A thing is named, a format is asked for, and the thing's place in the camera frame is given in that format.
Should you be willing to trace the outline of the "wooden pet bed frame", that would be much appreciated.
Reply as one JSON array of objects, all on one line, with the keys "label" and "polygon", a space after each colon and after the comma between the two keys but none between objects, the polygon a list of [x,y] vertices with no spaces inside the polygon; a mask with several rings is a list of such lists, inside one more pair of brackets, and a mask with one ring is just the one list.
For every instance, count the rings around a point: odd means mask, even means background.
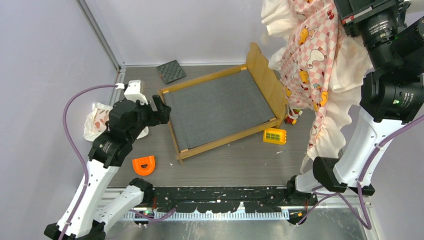
[{"label": "wooden pet bed frame", "polygon": [[268,64],[252,42],[244,64],[159,91],[171,107],[168,126],[179,161],[281,125],[287,100]]}]

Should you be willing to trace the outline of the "pink checkered duck blanket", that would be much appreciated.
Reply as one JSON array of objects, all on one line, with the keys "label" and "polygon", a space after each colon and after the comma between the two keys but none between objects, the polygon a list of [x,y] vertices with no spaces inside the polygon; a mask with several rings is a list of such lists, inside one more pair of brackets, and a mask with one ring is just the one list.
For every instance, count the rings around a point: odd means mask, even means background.
[{"label": "pink checkered duck blanket", "polygon": [[346,145],[342,128],[351,124],[350,108],[360,103],[372,68],[363,41],[347,36],[332,0],[265,0],[261,22],[269,36],[285,40],[268,66],[280,74],[288,107],[315,114],[302,166],[337,157]]}]

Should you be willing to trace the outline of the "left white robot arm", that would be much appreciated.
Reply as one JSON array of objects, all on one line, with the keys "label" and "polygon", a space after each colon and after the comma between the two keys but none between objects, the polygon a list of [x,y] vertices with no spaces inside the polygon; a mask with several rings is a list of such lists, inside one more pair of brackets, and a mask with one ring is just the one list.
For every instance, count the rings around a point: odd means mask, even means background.
[{"label": "left white robot arm", "polygon": [[136,177],[119,196],[98,208],[141,131],[169,122],[171,107],[157,94],[152,98],[156,110],[149,103],[128,98],[113,105],[106,130],[92,143],[84,176],[71,204],[58,222],[46,226],[45,236],[52,240],[104,240],[112,226],[132,208],[148,207],[153,202],[153,185]]}]

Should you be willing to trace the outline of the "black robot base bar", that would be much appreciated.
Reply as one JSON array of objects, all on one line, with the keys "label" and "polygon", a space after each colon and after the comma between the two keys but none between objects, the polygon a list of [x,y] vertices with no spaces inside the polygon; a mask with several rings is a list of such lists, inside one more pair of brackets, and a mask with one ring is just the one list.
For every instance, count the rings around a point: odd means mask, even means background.
[{"label": "black robot base bar", "polygon": [[317,197],[284,186],[156,187],[136,205],[164,221],[286,220],[297,223]]}]

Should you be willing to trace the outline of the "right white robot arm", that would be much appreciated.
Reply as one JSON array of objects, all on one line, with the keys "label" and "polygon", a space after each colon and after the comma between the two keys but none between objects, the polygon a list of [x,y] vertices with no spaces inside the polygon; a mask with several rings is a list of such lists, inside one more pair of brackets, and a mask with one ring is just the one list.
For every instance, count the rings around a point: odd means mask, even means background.
[{"label": "right white robot arm", "polygon": [[285,192],[291,205],[321,188],[372,196],[384,147],[419,122],[424,103],[424,20],[406,26],[409,4],[402,0],[337,0],[335,6],[345,32],[362,38],[374,71],[361,87],[354,142],[341,158],[318,156],[312,170],[293,176]]}]

